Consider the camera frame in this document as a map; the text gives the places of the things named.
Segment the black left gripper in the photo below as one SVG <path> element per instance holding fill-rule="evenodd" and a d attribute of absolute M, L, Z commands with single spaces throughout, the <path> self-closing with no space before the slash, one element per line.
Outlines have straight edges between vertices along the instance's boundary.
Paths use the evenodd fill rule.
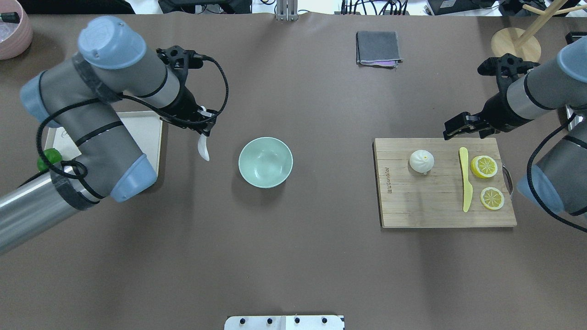
<path fill-rule="evenodd" d="M 204 62 L 216 63 L 215 59 L 177 45 L 167 49 L 156 49 L 156 53 L 179 81 L 178 96 L 170 105 L 161 108 L 163 120 L 182 129 L 194 130 L 205 137 L 210 136 L 211 130 L 216 124 L 218 111 L 211 110 L 210 117 L 204 115 L 203 106 L 197 104 L 195 97 L 185 86 L 185 83 L 189 70 L 200 69 Z"/>

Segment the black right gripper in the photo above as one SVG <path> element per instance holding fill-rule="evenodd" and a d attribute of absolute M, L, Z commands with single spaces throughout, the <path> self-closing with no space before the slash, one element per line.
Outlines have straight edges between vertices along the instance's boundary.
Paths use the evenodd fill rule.
<path fill-rule="evenodd" d="M 511 54 L 500 58 L 487 58 L 478 66 L 478 73 L 486 77 L 496 77 L 498 92 L 486 101 L 482 111 L 472 115 L 463 111 L 444 123 L 444 140 L 450 140 L 459 134 L 478 132 L 484 139 L 493 134 L 510 132 L 531 120 L 516 114 L 507 101 L 507 90 L 511 84 L 520 79 L 520 74 L 527 74 L 539 66 L 537 62 L 522 60 Z"/>

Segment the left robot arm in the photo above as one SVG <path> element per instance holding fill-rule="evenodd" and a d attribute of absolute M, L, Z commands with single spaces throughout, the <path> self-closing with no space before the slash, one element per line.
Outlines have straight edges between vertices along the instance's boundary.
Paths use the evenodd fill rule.
<path fill-rule="evenodd" d="M 39 121 L 36 150 L 46 170 L 1 198 L 1 253 L 6 253 L 106 197 L 126 201 L 155 184 L 157 172 L 113 109 L 128 99 L 162 121 L 207 138 L 220 110 L 197 104 L 185 85 L 208 55 L 180 46 L 150 50 L 119 17 L 100 16 L 82 29 L 78 51 L 21 88 Z"/>

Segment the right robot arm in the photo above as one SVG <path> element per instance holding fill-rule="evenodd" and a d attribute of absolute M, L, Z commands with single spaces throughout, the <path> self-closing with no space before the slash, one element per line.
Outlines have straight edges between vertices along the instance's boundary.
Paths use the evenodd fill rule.
<path fill-rule="evenodd" d="M 530 163 L 518 190 L 555 215 L 586 215 L 586 37 L 567 44 L 552 59 L 535 63 L 512 54 L 487 58 L 477 71 L 494 77 L 497 93 L 476 114 L 464 111 L 449 119 L 443 137 L 479 133 L 486 138 L 509 133 L 533 121 L 548 138 Z"/>

